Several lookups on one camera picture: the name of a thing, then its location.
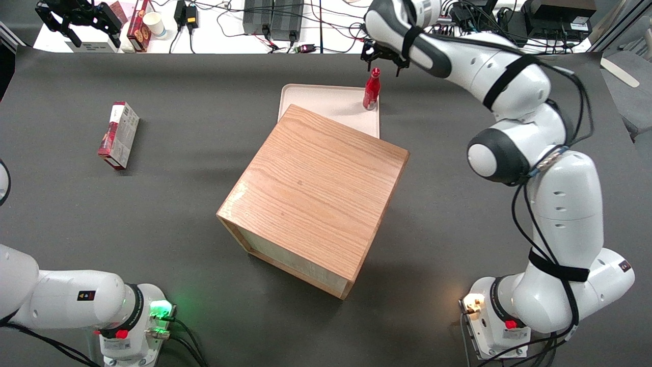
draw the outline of wooden box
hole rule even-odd
[[[344,299],[408,157],[291,105],[217,216],[250,254]]]

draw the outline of tray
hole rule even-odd
[[[373,110],[363,107],[364,88],[288,84],[281,91],[278,119],[291,104],[380,138],[380,98]]]

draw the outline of dark gray tabletop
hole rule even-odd
[[[597,132],[576,146],[597,162],[605,246],[636,283],[582,322],[555,366],[652,365],[651,178],[598,70],[559,57],[594,104]],[[357,56],[18,53],[0,104],[0,157],[12,193],[0,241],[48,270],[96,269],[154,283],[179,305],[211,366],[463,366],[457,299],[482,276],[521,272],[529,247],[512,224],[513,188],[487,182],[466,146],[493,124],[462,89],[416,67],[385,72],[381,137],[407,164],[349,297],[335,297],[247,255],[215,212],[276,123],[288,83],[361,86]],[[567,81],[552,95],[576,114]],[[144,119],[126,172],[96,156],[110,106]],[[85,348],[83,332],[47,335]],[[160,366],[190,365],[169,343]],[[0,330],[3,367],[71,366],[51,347]]]
[[[0,22],[28,46],[33,46],[43,21],[34,10],[37,0],[0,0]]]

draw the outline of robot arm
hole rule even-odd
[[[365,28],[374,47],[389,49],[428,74],[459,85],[494,113],[498,122],[469,144],[469,164],[488,180],[516,182],[550,147],[571,140],[572,125],[548,100],[550,80],[537,65],[518,73],[490,103],[488,94],[506,68],[520,57],[517,54],[451,42],[428,33],[416,33],[411,45],[406,43],[406,37],[415,34],[411,32],[412,24],[424,28],[436,23],[440,8],[439,1],[375,0],[364,16]],[[489,33],[459,39],[515,47],[507,39]]]
[[[10,176],[0,159],[0,205]],[[0,327],[93,327],[104,362],[117,367],[153,366],[169,336],[174,307],[151,284],[126,284],[96,270],[40,270],[25,253],[0,244]]]
[[[361,59],[393,59],[399,67],[414,62],[466,89],[494,113],[497,123],[469,143],[469,165],[487,180],[525,185],[539,226],[533,231],[534,243],[544,249],[540,229],[559,265],[587,269],[585,281],[569,282],[583,319],[634,283],[629,263],[602,248],[602,194],[593,161],[567,148],[557,150],[547,169],[521,181],[556,146],[572,145],[574,129],[548,99],[550,81],[538,65],[524,67],[502,90],[493,90],[521,58],[506,50],[514,46],[503,37],[477,33],[454,41],[423,33],[422,28],[437,22],[440,10],[439,1],[374,0],[364,16],[373,41],[365,43]],[[524,273],[482,278],[462,300],[481,358],[525,357],[527,346],[520,346],[527,344],[531,330],[555,332],[571,323],[564,285],[537,262],[551,256],[542,251],[532,250]]]
[[[89,25],[99,29],[109,35],[113,45],[119,48],[122,23],[106,3],[95,6],[95,0],[92,2],[93,4],[87,0],[42,0],[37,3],[35,10],[50,31],[61,32],[76,47],[80,47],[82,41],[70,28],[70,24]],[[62,22],[59,23],[52,14],[60,16]]]

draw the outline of wood grain surface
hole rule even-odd
[[[249,252],[235,227],[353,282],[408,157],[291,105],[217,216]]]

